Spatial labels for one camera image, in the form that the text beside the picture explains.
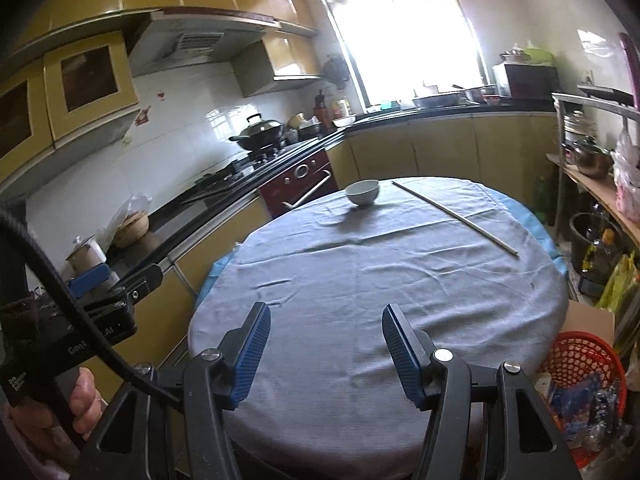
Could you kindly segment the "metal kitchen shelf rack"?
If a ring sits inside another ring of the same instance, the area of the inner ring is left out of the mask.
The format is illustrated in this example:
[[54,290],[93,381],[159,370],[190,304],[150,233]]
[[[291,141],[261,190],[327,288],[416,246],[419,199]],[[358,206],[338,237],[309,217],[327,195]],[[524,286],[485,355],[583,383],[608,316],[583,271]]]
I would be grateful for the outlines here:
[[576,185],[586,190],[605,211],[608,212],[614,222],[622,229],[623,238],[639,248],[639,223],[627,218],[617,210],[617,190],[613,178],[610,175],[613,159],[610,152],[601,148],[592,136],[586,136],[584,140],[571,141],[566,138],[565,109],[566,104],[593,107],[617,116],[622,120],[623,133],[628,132],[630,122],[639,123],[639,111],[633,106],[597,99],[593,96],[575,96],[574,94],[553,92],[552,101],[555,108],[556,121],[558,122],[558,148],[559,154],[547,157],[559,168],[558,196],[556,196],[553,239],[559,243],[562,234],[563,210],[565,202],[566,182],[569,178]]

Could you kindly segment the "red plastic waste basket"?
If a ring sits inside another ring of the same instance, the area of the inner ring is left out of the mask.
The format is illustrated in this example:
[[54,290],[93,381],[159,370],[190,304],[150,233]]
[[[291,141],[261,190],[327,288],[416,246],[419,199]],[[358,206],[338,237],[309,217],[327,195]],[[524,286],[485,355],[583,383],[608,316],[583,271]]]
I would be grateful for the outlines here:
[[550,380],[544,396],[578,468],[629,437],[625,372],[603,339],[576,330],[560,333],[538,373]]

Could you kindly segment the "bagged clay pot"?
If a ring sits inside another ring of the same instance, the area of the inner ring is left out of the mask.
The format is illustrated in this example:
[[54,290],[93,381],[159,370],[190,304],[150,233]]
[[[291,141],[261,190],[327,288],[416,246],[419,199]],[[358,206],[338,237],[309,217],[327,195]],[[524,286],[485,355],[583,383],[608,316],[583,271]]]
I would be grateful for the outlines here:
[[102,236],[104,248],[127,248],[148,232],[151,197],[131,195],[115,212]]

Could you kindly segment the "cardboard box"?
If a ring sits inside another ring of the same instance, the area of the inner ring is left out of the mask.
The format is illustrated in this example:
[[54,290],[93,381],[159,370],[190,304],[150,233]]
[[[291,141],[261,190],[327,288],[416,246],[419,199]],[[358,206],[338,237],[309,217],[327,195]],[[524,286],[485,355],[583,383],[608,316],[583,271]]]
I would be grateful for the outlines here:
[[612,346],[615,335],[615,315],[607,310],[570,300],[560,332],[590,333]]

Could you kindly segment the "long wooden stick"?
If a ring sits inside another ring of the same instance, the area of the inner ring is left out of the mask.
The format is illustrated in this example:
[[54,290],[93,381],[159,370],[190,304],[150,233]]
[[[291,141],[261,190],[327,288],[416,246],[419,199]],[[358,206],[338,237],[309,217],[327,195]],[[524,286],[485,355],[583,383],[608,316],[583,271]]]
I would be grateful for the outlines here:
[[518,258],[518,256],[520,255],[518,253],[518,251],[514,247],[512,247],[508,243],[504,242],[503,240],[500,240],[499,237],[496,237],[494,234],[492,234],[491,232],[485,230],[484,228],[482,228],[478,224],[474,223],[473,221],[469,220],[468,218],[463,217],[462,214],[458,214],[457,212],[453,211],[452,209],[440,204],[439,202],[436,202],[436,200],[432,200],[431,198],[429,198],[429,197],[427,197],[427,196],[425,196],[425,195],[423,195],[423,194],[421,194],[419,192],[416,192],[412,188],[408,188],[408,186],[400,184],[399,182],[397,182],[395,180],[392,181],[392,185],[396,186],[396,188],[399,188],[401,191],[404,191],[404,192],[410,194],[411,196],[417,198],[418,200],[422,200],[422,202],[427,203],[427,204],[435,207],[436,209],[438,209],[439,211],[443,212],[444,214],[448,214],[449,217],[458,220],[459,222],[463,223],[468,228],[470,228],[473,231],[477,232],[481,236],[484,236],[485,238],[490,240],[491,243],[494,243],[498,247],[502,248],[503,250],[505,250],[511,256],[513,256],[515,258]]

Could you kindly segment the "blue under cloth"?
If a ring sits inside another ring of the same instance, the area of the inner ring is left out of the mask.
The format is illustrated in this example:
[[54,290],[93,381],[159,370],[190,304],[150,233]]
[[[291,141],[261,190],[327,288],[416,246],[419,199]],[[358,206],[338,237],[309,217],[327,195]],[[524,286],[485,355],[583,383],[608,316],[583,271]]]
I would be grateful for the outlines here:
[[[494,190],[493,188],[488,188],[486,193],[495,202],[500,203],[504,208],[506,208],[506,210],[512,214],[514,219],[517,222],[520,222],[521,225],[524,226],[530,234],[532,234],[532,237],[536,238],[536,241],[541,244],[541,247],[544,248],[544,251],[548,254],[552,263],[556,267],[556,270],[563,275],[563,278],[568,278],[568,269],[559,249],[556,248],[552,237],[548,234],[544,225],[537,219],[537,217],[523,204],[506,194]],[[218,281],[220,274],[224,268],[228,266],[240,246],[240,243],[235,242],[230,252],[227,252],[212,263],[207,272],[206,279],[198,292],[198,296],[195,299],[194,309],[197,309],[204,301],[206,296],[214,287],[216,281]]]

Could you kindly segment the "cooking oil bottle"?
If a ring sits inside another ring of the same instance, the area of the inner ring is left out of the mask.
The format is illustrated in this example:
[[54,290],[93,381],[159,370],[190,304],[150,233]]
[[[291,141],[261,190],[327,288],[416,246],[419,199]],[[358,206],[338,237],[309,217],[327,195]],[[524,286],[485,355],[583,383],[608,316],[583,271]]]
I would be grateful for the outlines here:
[[580,282],[587,286],[604,286],[610,278],[620,251],[616,246],[616,232],[605,228],[601,237],[592,242],[582,259]]

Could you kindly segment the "white ceramic bowl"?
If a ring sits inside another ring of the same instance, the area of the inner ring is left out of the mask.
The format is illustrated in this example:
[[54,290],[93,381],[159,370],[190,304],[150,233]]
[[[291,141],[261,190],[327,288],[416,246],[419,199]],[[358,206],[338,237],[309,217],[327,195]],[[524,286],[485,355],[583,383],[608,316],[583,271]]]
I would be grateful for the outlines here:
[[372,205],[378,198],[380,182],[378,180],[361,180],[345,188],[346,197],[356,206]]

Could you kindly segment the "yellow plastic bag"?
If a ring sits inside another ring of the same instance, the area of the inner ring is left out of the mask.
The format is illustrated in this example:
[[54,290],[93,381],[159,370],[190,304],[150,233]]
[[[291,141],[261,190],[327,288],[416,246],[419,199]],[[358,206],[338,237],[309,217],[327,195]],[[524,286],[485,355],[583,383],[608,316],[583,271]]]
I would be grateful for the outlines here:
[[616,313],[622,305],[627,290],[631,288],[638,276],[638,268],[634,262],[634,253],[622,255],[606,282],[604,292],[596,307],[601,310]]

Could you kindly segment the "dark red oven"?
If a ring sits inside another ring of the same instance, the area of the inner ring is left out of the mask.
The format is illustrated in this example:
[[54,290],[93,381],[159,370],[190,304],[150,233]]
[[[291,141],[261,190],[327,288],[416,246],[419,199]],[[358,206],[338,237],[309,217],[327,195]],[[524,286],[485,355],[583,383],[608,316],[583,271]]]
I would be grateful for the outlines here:
[[325,150],[296,162],[259,188],[272,218],[337,191],[337,182]]

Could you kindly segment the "steel cooking pot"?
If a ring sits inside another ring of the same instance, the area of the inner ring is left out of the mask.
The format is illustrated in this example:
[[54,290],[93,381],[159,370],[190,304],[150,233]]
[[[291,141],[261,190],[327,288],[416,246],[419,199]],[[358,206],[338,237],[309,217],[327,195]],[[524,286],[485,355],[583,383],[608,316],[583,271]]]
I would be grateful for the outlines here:
[[579,172],[593,179],[603,179],[613,166],[610,152],[601,148],[592,136],[572,142],[575,165]]

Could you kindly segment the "white plastic bag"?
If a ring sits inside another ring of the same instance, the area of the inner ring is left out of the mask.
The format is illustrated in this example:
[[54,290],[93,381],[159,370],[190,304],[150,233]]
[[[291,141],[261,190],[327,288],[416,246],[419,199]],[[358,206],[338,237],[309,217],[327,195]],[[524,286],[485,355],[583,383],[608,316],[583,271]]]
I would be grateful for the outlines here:
[[616,209],[628,220],[638,222],[640,218],[639,150],[632,144],[626,128],[620,132],[611,156],[616,187]]

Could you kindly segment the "black wok with lid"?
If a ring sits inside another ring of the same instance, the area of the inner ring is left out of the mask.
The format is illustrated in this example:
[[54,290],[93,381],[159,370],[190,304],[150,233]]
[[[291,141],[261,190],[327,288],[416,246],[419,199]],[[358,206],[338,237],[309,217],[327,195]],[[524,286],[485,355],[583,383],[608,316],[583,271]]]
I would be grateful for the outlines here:
[[265,146],[280,144],[284,135],[284,125],[275,119],[264,119],[256,113],[246,118],[247,126],[229,141],[235,142],[245,151],[259,151]]

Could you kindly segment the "black microwave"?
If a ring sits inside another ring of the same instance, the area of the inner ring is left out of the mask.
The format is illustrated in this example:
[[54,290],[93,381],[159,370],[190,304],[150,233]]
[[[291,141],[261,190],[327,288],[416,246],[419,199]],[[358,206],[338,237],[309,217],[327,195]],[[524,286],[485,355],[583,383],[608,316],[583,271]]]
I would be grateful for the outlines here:
[[492,66],[499,96],[516,100],[552,100],[560,90],[559,74],[553,66],[501,63]]

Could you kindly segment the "range hood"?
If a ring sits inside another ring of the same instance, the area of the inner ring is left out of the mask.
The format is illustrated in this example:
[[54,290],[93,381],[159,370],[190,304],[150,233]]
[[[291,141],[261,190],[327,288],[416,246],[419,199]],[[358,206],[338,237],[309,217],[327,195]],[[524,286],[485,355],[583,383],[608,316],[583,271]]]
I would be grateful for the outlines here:
[[262,14],[213,9],[156,10],[140,29],[128,56],[135,77],[174,68],[228,62],[266,32],[278,30]]

